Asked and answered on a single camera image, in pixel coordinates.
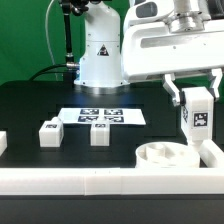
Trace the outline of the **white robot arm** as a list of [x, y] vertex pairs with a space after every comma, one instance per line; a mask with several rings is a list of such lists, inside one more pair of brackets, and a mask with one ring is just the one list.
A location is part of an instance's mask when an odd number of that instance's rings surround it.
[[184, 102], [173, 81], [210, 72], [219, 97], [224, 69], [224, 19], [213, 19], [206, 0], [129, 0], [124, 20], [102, 2], [85, 15], [86, 50], [77, 82], [115, 88], [125, 82], [163, 81], [173, 102]]

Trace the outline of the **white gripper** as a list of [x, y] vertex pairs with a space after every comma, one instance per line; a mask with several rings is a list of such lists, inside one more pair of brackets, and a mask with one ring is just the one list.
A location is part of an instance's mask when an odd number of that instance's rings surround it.
[[123, 39], [122, 71], [128, 82], [159, 79], [175, 107], [186, 103], [185, 94], [175, 85], [175, 75], [187, 76], [212, 69], [208, 92], [217, 102], [224, 67], [224, 20], [204, 22], [202, 31], [171, 33], [163, 22], [130, 27]]

